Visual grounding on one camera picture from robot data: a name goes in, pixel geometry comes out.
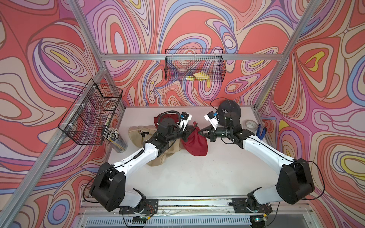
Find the grey Colorado cap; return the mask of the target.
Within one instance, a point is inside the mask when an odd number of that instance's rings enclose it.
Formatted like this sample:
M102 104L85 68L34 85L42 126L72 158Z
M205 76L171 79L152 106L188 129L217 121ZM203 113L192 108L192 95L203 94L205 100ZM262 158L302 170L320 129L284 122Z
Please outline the grey Colorado cap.
M227 113L235 113L240 118L241 108L235 101L226 99L218 106L217 109L219 122L224 120L225 114Z

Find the dark red cap front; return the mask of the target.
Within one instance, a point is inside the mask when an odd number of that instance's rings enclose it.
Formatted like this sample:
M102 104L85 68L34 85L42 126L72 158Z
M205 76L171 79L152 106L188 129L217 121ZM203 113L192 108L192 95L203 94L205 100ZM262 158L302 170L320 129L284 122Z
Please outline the dark red cap front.
M155 127L158 127L158 123L161 123L166 118L171 118L174 120L174 122L177 124L179 123L179 115L178 114L165 114L160 118L160 121L158 121L161 114L159 114L157 117L154 117L154 124Z

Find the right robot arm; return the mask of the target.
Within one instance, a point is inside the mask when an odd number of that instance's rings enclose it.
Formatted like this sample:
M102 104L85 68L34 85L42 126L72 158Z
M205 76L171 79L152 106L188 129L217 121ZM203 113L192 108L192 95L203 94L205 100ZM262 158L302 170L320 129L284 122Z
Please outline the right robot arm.
M205 115L210 125L201 129L199 135L214 142L217 138L227 138L264 161L279 176L277 183L269 187L259 187L251 191L246 198L245 207L257 212L263 205L284 201L296 204L315 189L309 163L300 158L287 156L263 142L256 134L243 129L240 118L235 113L227 113L224 125L220 126L218 114L211 111Z

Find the clear tape roll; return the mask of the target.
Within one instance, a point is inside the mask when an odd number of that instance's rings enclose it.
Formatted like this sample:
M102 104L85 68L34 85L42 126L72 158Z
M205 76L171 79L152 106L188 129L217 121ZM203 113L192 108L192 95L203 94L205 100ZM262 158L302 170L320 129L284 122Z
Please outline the clear tape roll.
M256 133L259 124L254 120L246 120L244 122L244 126L246 129L250 130L251 132Z

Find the beige cap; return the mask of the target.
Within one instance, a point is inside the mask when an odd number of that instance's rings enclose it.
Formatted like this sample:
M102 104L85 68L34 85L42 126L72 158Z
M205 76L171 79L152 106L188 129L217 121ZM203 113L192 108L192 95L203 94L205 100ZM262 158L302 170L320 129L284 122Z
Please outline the beige cap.
M172 154L167 154L167 153L163 153L162 155L160 155L159 157L149 161L147 164L151 167L155 167L155 166L159 166L165 163L165 161L171 157L172 155L174 155L174 153Z
M165 151L166 154L174 154L181 150L184 150L184 146L181 143L181 139L176 140L175 142L171 142L169 148Z
M132 126L128 130L129 139L132 143L141 148L145 141L148 141L156 132L157 128L153 125L148 126Z

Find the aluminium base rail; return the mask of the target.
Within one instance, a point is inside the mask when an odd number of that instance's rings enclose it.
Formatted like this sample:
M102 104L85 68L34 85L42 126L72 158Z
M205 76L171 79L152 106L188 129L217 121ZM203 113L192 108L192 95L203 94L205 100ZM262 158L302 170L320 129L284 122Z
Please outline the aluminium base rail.
M74 228L320 228L308 203L269 203L259 212L243 208L243 196L148 198L140 215L87 204Z

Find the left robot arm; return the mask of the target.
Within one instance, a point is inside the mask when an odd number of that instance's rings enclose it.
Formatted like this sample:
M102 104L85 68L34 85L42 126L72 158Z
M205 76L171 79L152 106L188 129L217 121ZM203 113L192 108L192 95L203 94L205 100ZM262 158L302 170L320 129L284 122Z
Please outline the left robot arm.
M107 211L113 211L118 207L130 207L141 211L144 195L136 189L127 191L127 178L145 164L163 155L176 140L182 139L186 142L194 131L194 127L188 124L191 118L186 112L180 114L179 123L175 123L172 118L164 118L159 122L157 131L138 151L113 164L102 164L91 185L90 195Z

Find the cup of pencils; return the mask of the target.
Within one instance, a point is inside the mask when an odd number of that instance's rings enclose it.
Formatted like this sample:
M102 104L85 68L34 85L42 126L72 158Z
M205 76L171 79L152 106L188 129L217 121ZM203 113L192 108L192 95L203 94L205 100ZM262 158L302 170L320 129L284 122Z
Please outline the cup of pencils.
M106 139L112 144L117 153L121 154L127 150L127 143L123 140L116 128L108 128Z

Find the red Colorado cap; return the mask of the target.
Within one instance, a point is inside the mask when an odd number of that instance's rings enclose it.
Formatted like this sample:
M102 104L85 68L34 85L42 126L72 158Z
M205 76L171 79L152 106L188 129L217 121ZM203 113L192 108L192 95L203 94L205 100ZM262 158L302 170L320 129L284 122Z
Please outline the red Colorado cap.
M196 122L193 122L193 127L194 129L187 141L181 140L181 145L193 156L206 156L208 154L207 139L199 134L200 128Z

